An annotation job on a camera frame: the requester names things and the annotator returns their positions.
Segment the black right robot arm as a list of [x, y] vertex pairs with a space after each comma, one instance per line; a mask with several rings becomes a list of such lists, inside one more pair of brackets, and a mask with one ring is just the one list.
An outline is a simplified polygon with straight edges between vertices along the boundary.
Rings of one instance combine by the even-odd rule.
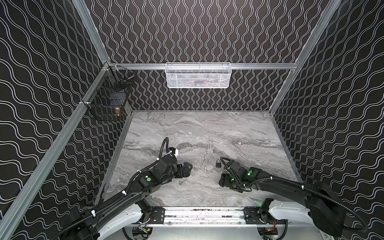
[[323, 183], [304, 184], [274, 176], [258, 168], [246, 169], [240, 163], [221, 157], [225, 173], [219, 181], [239, 193], [270, 192], [300, 204], [305, 216], [322, 232], [340, 237], [344, 231], [365, 233], [368, 225], [355, 211], [348, 208], [335, 192]]

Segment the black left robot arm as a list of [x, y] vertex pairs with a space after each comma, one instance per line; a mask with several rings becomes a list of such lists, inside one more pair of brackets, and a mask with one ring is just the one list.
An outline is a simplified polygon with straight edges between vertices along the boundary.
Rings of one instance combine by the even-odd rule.
[[148, 221], [152, 209], [144, 199], [173, 179], [188, 178], [191, 175], [193, 165], [188, 162], [179, 163], [178, 154], [178, 149], [169, 147], [169, 138], [164, 138], [155, 162], [134, 173], [127, 186], [110, 199], [75, 215], [75, 220], [51, 239], [100, 240], [103, 236], [102, 228], [133, 205], [138, 205], [142, 214], [139, 221]]

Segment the small dark padlock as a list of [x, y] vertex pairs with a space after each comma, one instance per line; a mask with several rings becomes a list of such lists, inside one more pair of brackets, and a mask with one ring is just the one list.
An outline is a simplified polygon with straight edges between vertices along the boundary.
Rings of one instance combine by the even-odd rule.
[[221, 168], [222, 167], [222, 163], [220, 160], [217, 160], [216, 161], [216, 168]]

